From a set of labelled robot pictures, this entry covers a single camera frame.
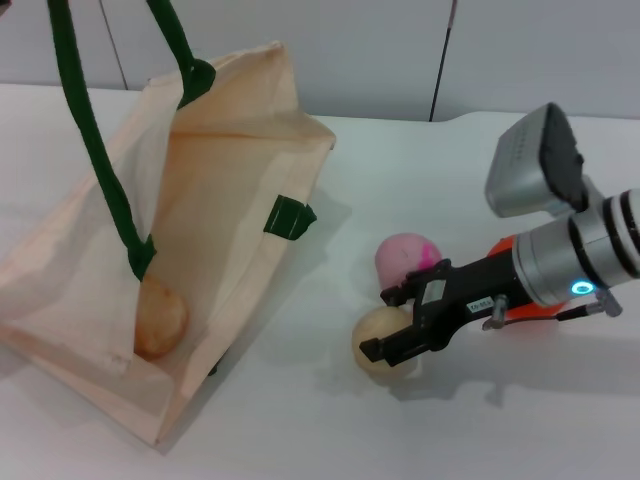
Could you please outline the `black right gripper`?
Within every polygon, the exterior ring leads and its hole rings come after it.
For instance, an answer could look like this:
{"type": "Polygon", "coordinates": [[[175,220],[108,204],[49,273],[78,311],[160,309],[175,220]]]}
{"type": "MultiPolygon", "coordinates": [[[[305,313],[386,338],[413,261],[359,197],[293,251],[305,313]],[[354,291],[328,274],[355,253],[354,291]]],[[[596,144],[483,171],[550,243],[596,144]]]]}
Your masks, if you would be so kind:
{"type": "Polygon", "coordinates": [[[415,299],[414,322],[374,325],[359,342],[359,349],[372,363],[403,363],[425,351],[440,351],[460,328],[489,317],[500,295],[511,308],[526,304],[526,291],[510,250],[462,267],[453,267],[445,258],[408,273],[399,285],[381,291],[386,305],[405,305],[415,299]]]}

